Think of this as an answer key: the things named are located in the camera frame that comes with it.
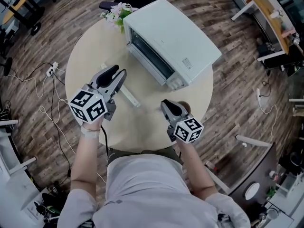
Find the black and white cube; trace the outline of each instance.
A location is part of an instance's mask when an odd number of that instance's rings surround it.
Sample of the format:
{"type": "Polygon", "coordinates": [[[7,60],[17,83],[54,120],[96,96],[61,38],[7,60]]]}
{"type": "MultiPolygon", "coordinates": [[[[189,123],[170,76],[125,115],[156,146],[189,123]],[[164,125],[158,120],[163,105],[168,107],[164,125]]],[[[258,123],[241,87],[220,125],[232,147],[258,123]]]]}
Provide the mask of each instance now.
{"type": "Polygon", "coordinates": [[[83,89],[77,90],[68,104],[74,117],[87,123],[95,122],[108,111],[104,97],[101,94],[95,94],[83,89]]]}
{"type": "Polygon", "coordinates": [[[197,140],[203,132],[204,126],[194,117],[178,122],[176,124],[174,135],[184,141],[190,143],[197,140]]]}

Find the flower bouquet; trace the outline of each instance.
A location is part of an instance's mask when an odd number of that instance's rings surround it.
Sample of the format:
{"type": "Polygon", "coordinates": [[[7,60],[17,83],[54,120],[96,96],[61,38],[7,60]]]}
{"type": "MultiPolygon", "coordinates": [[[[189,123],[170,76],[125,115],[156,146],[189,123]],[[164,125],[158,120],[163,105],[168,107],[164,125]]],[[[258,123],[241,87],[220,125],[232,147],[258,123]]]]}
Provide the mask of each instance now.
{"type": "Polygon", "coordinates": [[[124,33],[123,19],[136,10],[138,9],[132,8],[129,3],[120,2],[119,4],[112,6],[109,12],[102,13],[100,16],[105,18],[105,20],[115,28],[120,28],[120,31],[124,33]]]}

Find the gray wood floor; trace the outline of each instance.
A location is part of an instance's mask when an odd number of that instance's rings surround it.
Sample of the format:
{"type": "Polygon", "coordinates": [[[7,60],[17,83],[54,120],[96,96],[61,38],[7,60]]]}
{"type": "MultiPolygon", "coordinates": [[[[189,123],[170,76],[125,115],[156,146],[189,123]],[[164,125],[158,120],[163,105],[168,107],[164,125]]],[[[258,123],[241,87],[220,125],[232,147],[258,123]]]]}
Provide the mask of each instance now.
{"type": "MultiPolygon", "coordinates": [[[[100,18],[98,5],[103,0],[51,0],[44,1],[45,14],[41,19],[40,32],[32,37],[22,29],[16,36],[16,43],[9,52],[14,58],[12,68],[20,78],[26,78],[42,62],[59,63],[65,69],[69,55],[80,35],[100,18]]],[[[202,122],[205,126],[200,141],[196,143],[203,162],[210,160],[221,167],[219,175],[229,185],[251,167],[263,153],[263,148],[243,148],[235,135],[241,134],[262,141],[271,141],[271,128],[276,117],[275,109],[265,115],[258,107],[256,88],[267,94],[268,81],[263,66],[256,61],[256,38],[261,36],[257,25],[250,17],[241,16],[235,22],[231,17],[238,11],[232,0],[168,0],[180,8],[217,45],[223,56],[213,66],[214,88],[210,106],[202,122]]],[[[36,70],[32,76],[37,79],[38,93],[48,65],[36,70]]],[[[65,74],[57,73],[64,82],[65,74]]],[[[261,99],[265,111],[276,104],[278,118],[273,130],[273,141],[277,143],[277,157],[298,130],[299,120],[292,117],[292,105],[288,103],[288,80],[284,73],[273,70],[269,77],[271,95],[261,99]]],[[[29,172],[40,187],[66,178],[68,163],[63,157],[57,131],[45,114],[39,111],[43,105],[50,113],[53,83],[45,81],[44,95],[38,98],[33,80],[20,82],[12,77],[0,79],[1,98],[11,101],[12,117],[19,119],[13,132],[13,140],[23,160],[36,156],[37,161],[29,166],[29,172]]],[[[66,98],[64,86],[57,81],[61,98],[66,98]]],[[[53,116],[58,118],[58,98],[54,96],[53,116]]],[[[69,108],[60,103],[58,125],[74,149],[77,147],[80,127],[69,108]]],[[[74,154],[60,135],[61,146],[71,163],[74,154]]],[[[106,179],[106,154],[104,146],[99,147],[98,172],[106,179]]],[[[69,188],[69,180],[63,187],[69,188]]],[[[98,197],[104,200],[105,184],[98,179],[98,197]]]]}

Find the oven door glass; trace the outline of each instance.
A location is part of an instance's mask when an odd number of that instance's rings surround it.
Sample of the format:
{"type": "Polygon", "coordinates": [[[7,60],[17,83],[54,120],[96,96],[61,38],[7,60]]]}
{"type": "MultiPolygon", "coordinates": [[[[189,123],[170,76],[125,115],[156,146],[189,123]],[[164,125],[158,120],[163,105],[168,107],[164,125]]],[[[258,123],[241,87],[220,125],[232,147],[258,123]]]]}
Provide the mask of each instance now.
{"type": "Polygon", "coordinates": [[[131,43],[143,53],[153,65],[168,79],[174,70],[143,40],[134,30],[131,30],[131,43]]]}

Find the white t-shirt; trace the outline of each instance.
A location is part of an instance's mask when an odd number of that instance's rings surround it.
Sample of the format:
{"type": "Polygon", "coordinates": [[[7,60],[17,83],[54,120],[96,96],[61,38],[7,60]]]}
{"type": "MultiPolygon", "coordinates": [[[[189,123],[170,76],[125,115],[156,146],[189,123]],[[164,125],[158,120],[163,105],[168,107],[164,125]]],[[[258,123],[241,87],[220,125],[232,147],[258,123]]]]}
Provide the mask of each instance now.
{"type": "Polygon", "coordinates": [[[105,203],[82,189],[72,190],[58,228],[76,228],[92,219],[97,228],[217,228],[218,213],[230,216],[235,227],[250,222],[232,198],[213,194],[202,201],[190,194],[182,166],[169,158],[142,154],[120,157],[107,169],[105,203]]]}

